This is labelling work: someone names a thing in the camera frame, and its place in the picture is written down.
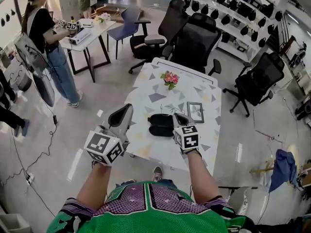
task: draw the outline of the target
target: blue cloth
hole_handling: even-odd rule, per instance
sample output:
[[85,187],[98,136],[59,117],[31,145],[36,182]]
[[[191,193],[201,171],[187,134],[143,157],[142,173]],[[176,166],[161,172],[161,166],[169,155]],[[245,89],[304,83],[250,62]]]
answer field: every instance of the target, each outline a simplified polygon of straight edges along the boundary
[[48,68],[49,72],[60,95],[71,103],[79,102],[80,97],[77,93],[66,55],[60,44],[53,52],[47,53],[47,57],[50,66],[52,66],[52,68]]
[[297,184],[296,178],[297,168],[293,154],[284,150],[277,150],[269,193],[287,181],[292,182],[294,185]]
[[[133,183],[135,183],[135,182],[134,181],[127,181],[127,182],[123,182],[121,185],[116,184],[116,188],[118,188],[120,186],[128,185],[128,184],[133,184]],[[174,182],[172,180],[163,179],[163,180],[159,180],[158,183],[177,189],[177,186],[174,184]]]

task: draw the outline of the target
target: black mesh chair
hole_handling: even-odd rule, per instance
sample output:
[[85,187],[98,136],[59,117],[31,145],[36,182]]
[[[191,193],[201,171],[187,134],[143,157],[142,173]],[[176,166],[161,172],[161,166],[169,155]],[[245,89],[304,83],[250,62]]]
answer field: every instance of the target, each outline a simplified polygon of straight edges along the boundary
[[[170,61],[205,73],[208,56],[219,42],[221,35],[214,19],[201,13],[194,13],[178,34],[174,50],[172,46],[167,46],[163,56],[168,59],[172,52]],[[221,72],[217,60],[214,60],[213,71]]]
[[131,67],[129,73],[132,74],[133,69],[143,65],[146,62],[152,62],[153,58],[161,57],[163,49],[167,45],[174,44],[176,40],[176,35],[186,25],[189,19],[187,13],[183,11],[184,6],[185,2],[182,0],[172,0],[170,2],[164,19],[158,28],[158,34],[166,38],[166,43],[164,39],[145,40],[145,37],[148,35],[146,24],[151,22],[147,20],[140,20],[136,22],[137,24],[142,24],[144,35],[131,37],[130,44],[134,57],[143,61]]
[[249,117],[249,111],[245,100],[249,101],[253,106],[256,106],[267,99],[271,99],[273,97],[272,91],[270,91],[265,98],[262,99],[262,97],[267,93],[272,85],[284,78],[284,62],[274,52],[271,54],[264,53],[257,65],[243,75],[248,67],[251,67],[251,64],[245,62],[242,72],[235,80],[235,87],[238,89],[238,92],[227,88],[223,90],[224,93],[229,92],[238,97],[238,101],[235,103],[230,112],[232,113],[235,107],[242,102],[247,112],[246,117]]

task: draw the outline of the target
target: white table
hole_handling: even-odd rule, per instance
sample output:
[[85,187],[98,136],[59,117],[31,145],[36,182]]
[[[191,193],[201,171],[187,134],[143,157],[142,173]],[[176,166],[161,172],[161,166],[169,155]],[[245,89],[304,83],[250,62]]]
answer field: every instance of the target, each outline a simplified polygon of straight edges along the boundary
[[[90,19],[80,19],[79,22],[81,24],[83,24],[84,22],[89,22]],[[85,71],[85,70],[89,70],[91,76],[92,76],[92,80],[93,82],[95,83],[95,75],[94,75],[94,69],[95,68],[98,68],[98,67],[102,67],[102,66],[105,66],[105,65],[108,65],[111,63],[110,59],[109,59],[109,56],[108,56],[108,53],[107,53],[107,50],[106,50],[106,47],[104,45],[104,41],[103,41],[103,38],[102,38],[102,34],[107,31],[113,24],[115,24],[116,22],[115,21],[108,21],[106,23],[98,23],[94,20],[92,20],[93,23],[94,23],[94,27],[91,28],[91,35],[88,36],[86,39],[84,39],[80,44],[78,45],[72,45],[67,38],[64,38],[60,41],[60,44],[63,48],[67,49],[67,52],[68,52],[68,57],[69,57],[69,60],[70,60],[70,64],[71,64],[71,68],[72,68],[72,72],[73,74],[77,74],[79,72],[82,72],[82,71]],[[89,54],[89,51],[87,49],[87,47],[96,39],[99,39],[99,42],[102,46],[102,49],[104,51],[104,55],[106,57],[106,61],[105,62],[102,62],[102,63],[99,63],[97,65],[94,65],[92,66],[91,64],[91,57],[90,57],[90,54]],[[87,66],[86,67],[83,67],[79,70],[76,70],[75,67],[74,67],[74,63],[73,63],[73,59],[72,59],[72,54],[71,54],[71,51],[78,51],[78,52],[82,52],[84,53],[84,56],[86,58],[86,63],[87,63]]]
[[[180,77],[172,91],[160,78],[161,73],[167,70]],[[196,124],[201,137],[199,151],[213,174],[220,130],[221,96],[222,91],[213,77],[159,58],[145,63],[125,101],[134,108],[127,132],[130,141],[127,152],[159,164],[188,170],[187,157],[181,155],[179,146],[172,138],[151,135],[147,119],[161,112],[170,114],[170,109],[165,106],[179,108],[188,114],[187,102],[199,102],[202,103],[205,120],[203,124]]]

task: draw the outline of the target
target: pink flower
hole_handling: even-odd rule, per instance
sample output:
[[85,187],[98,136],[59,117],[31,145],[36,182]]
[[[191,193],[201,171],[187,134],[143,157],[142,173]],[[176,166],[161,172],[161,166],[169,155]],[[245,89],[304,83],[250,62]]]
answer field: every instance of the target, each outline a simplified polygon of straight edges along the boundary
[[178,82],[178,79],[179,79],[179,77],[176,74],[174,74],[173,75],[173,83],[176,84]]
[[166,78],[164,80],[165,80],[165,82],[173,82],[174,78],[173,78],[172,74],[168,73],[168,74],[166,74]]

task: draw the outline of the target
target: sneaker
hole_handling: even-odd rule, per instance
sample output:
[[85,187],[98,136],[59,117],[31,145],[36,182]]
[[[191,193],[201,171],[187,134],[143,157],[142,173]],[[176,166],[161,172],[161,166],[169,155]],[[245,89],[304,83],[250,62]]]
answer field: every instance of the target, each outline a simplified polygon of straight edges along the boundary
[[158,182],[162,179],[162,176],[163,176],[162,168],[160,166],[156,166],[154,168],[154,176],[153,176],[152,181]]
[[21,135],[22,136],[26,136],[27,135],[27,131],[28,131],[28,128],[29,128],[29,124],[30,124],[30,121],[28,119],[24,119],[25,121],[25,125],[23,128],[21,128]]
[[[80,99],[79,99],[79,102],[80,102],[82,100],[82,97],[83,97],[83,92],[78,90],[78,94],[79,94],[79,97],[80,97]],[[79,102],[73,103],[72,104],[73,108],[77,108],[79,106]]]
[[20,129],[20,126],[17,125],[16,128],[14,129],[14,136],[15,136],[15,137],[18,137],[19,129]]

